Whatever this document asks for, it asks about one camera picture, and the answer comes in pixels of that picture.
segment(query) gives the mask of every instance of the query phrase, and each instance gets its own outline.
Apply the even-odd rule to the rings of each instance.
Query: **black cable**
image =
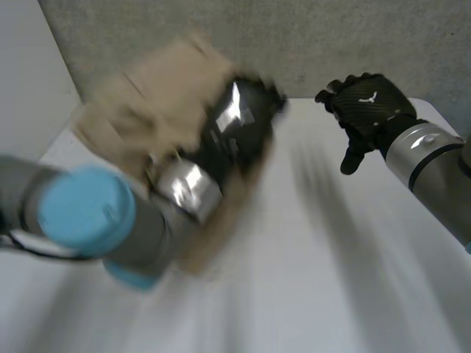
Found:
[[[7,237],[10,239],[11,244],[6,243],[3,239],[0,241],[0,249],[13,250],[17,252],[26,252],[37,257],[42,257],[50,260],[62,260],[62,261],[90,261],[98,260],[96,257],[87,257],[82,255],[75,256],[64,256],[57,254],[50,254],[42,252],[39,250],[34,250],[23,245],[11,232],[8,232],[6,235],[1,235],[2,237]]]

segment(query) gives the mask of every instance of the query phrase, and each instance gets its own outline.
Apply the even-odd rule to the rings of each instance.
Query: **black glove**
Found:
[[[364,155],[379,149],[384,157],[391,143],[411,126],[424,123],[417,120],[411,102],[380,74],[348,76],[345,82],[332,81],[316,96],[317,103],[334,114],[345,129],[349,143],[340,170],[355,173]]]

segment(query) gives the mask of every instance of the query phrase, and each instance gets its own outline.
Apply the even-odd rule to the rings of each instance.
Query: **white tabletop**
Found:
[[[378,152],[341,175],[346,146],[320,105],[291,100],[260,187],[199,278],[172,268],[137,293],[100,265],[1,254],[0,351],[471,352],[471,257]],[[68,130],[43,160],[100,163]]]

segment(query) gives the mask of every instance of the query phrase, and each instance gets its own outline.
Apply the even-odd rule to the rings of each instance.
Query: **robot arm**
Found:
[[[179,151],[152,180],[149,199],[107,169],[68,173],[0,157],[0,230],[45,237],[79,255],[72,260],[103,259],[113,276],[150,288],[217,208],[232,170],[261,157],[272,119],[285,103],[261,81],[228,82],[207,111],[199,149]]]
[[[352,174],[378,149],[400,181],[471,253],[471,142],[417,119],[414,107],[380,74],[349,76],[316,101],[335,115],[349,137],[341,164]]]
[[[400,181],[471,253],[471,142],[434,124],[399,135],[386,164]]]

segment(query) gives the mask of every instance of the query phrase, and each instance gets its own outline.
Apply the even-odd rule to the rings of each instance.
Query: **gray wall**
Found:
[[[191,26],[291,97],[381,72],[471,132],[469,0],[40,0],[82,96]]]
[[[36,0],[1,0],[0,154],[37,160],[79,103]]]

